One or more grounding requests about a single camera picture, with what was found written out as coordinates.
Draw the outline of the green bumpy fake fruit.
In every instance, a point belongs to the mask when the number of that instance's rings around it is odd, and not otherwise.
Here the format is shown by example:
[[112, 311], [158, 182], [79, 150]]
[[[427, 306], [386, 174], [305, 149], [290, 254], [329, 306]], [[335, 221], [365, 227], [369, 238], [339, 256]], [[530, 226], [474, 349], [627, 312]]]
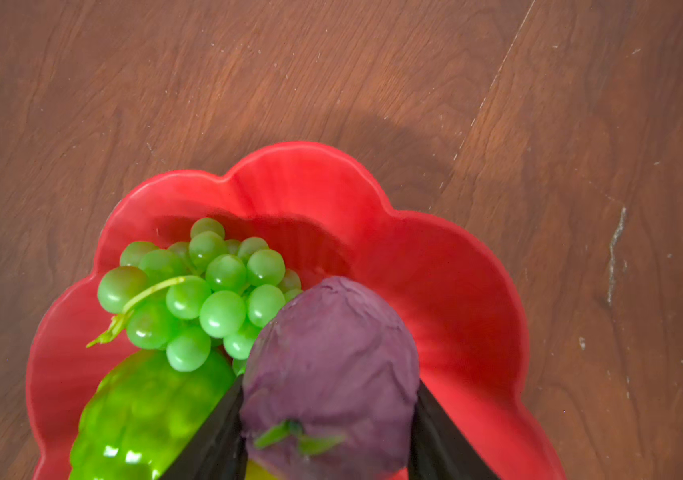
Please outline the green bumpy fake fruit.
[[85, 406], [70, 453], [72, 479], [159, 479], [236, 379], [213, 350], [195, 371], [141, 350], [101, 381]]

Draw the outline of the green fake grape bunch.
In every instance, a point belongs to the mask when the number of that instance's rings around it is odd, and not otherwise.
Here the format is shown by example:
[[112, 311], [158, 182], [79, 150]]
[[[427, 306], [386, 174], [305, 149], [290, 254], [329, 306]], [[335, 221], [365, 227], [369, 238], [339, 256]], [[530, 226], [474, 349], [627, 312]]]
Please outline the green fake grape bunch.
[[196, 371], [224, 352], [245, 372], [258, 334], [303, 291], [299, 274], [261, 237], [228, 236], [219, 220], [197, 220], [186, 241], [129, 243], [100, 281], [111, 324], [95, 344], [125, 335], [166, 354], [173, 370]]

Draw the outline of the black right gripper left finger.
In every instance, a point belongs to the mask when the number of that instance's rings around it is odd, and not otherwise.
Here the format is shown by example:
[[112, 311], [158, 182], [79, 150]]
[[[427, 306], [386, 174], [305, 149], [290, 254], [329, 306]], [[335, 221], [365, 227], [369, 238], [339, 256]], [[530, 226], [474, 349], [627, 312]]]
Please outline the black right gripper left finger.
[[244, 376], [217, 404], [204, 424], [161, 480], [243, 480], [249, 456], [242, 435], [240, 410], [243, 405]]

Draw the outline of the yellow fake lemon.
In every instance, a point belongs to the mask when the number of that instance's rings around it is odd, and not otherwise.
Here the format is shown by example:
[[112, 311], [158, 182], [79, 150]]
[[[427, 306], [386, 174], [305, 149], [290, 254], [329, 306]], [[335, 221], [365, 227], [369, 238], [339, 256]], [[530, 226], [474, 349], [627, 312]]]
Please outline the yellow fake lemon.
[[245, 480], [279, 480], [279, 478], [271, 474], [259, 463], [249, 460], [247, 463]]

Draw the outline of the purple fake fig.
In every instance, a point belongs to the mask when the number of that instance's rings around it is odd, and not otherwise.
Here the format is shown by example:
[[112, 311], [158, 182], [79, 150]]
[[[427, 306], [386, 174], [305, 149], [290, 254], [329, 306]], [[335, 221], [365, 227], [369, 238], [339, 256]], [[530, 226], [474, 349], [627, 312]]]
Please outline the purple fake fig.
[[260, 333], [241, 408], [249, 458], [281, 479], [387, 479], [407, 465], [419, 354], [373, 290], [330, 277]]

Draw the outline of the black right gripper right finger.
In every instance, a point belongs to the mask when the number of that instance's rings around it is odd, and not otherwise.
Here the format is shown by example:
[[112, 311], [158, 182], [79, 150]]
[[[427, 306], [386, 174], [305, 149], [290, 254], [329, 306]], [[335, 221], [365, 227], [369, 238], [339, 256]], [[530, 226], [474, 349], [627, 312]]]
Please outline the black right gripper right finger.
[[411, 424], [407, 477], [421, 480], [499, 480], [421, 382]]

